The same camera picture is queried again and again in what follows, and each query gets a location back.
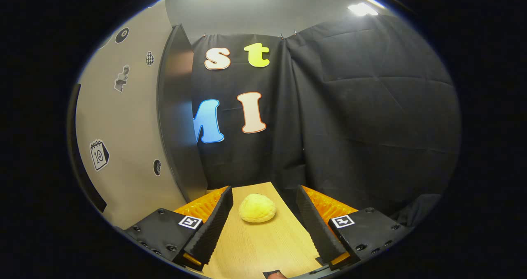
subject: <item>wooden surface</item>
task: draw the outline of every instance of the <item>wooden surface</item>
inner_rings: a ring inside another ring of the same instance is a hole
[[[276,204],[275,217],[264,223],[243,221],[238,208],[250,193],[271,199]],[[234,204],[210,262],[196,273],[214,279],[264,279],[262,272],[280,270],[290,278],[320,268],[311,237],[273,184],[233,187],[232,197]]]

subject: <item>calendar sticker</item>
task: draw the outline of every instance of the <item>calendar sticker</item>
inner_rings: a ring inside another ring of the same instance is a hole
[[[104,146],[104,142],[102,142],[102,140],[98,139],[90,143],[90,153],[92,155],[93,166],[96,171],[101,170],[108,164],[110,154],[108,153],[108,150],[106,146]]]

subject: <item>beige wall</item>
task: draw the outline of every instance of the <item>beige wall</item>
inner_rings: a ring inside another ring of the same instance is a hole
[[[130,33],[121,43],[114,39],[121,28]],[[158,72],[172,26],[165,1],[147,8],[118,28],[100,48],[82,73],[77,102],[79,151],[95,188],[107,202],[110,223],[128,228],[153,210],[176,209],[186,204],[166,163],[156,107]],[[145,58],[152,51],[154,63]],[[130,66],[123,92],[114,89],[117,74]],[[110,156],[96,171],[90,143],[103,140]],[[161,161],[161,175],[153,161]]]

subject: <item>black circle sticker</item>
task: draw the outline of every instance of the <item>black circle sticker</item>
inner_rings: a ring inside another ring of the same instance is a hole
[[[154,173],[156,176],[161,174],[161,162],[158,159],[154,161]]]
[[[117,36],[115,36],[115,43],[123,42],[126,39],[126,37],[128,36],[128,33],[130,33],[130,29],[128,29],[128,27],[126,27],[123,30],[119,31],[119,33],[117,33]]]

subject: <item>checkered sticker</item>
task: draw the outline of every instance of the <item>checkered sticker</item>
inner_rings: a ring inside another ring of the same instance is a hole
[[[191,216],[185,216],[183,217],[183,219],[181,219],[181,221],[179,221],[178,224],[180,226],[192,228],[195,230],[196,227],[198,227],[200,223],[201,223],[201,219],[196,219],[196,217],[191,217]]]
[[[147,53],[147,65],[152,66],[154,63],[154,56],[152,56],[152,52]]]
[[[337,228],[350,226],[355,223],[354,221],[352,221],[352,219],[350,219],[348,215],[335,217],[331,220],[333,221],[333,223],[335,224]]]

